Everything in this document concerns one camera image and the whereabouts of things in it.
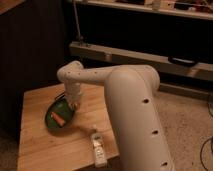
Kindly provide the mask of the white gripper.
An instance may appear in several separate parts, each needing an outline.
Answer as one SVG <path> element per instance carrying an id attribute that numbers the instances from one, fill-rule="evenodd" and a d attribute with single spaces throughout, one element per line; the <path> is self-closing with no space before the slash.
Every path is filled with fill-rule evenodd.
<path id="1" fill-rule="evenodd" d="M 78 110 L 81 105 L 82 92 L 80 90 L 69 90 L 65 93 L 70 108 Z"/>

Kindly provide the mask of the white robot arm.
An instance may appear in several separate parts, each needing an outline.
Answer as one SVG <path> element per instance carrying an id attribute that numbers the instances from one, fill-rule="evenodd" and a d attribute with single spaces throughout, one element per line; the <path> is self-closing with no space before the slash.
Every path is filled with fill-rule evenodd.
<path id="1" fill-rule="evenodd" d="M 149 65 L 85 69 L 73 61 L 57 71 L 69 105 L 81 99 L 82 83 L 101 85 L 123 171 L 175 171 L 153 94 L 160 78 Z"/>

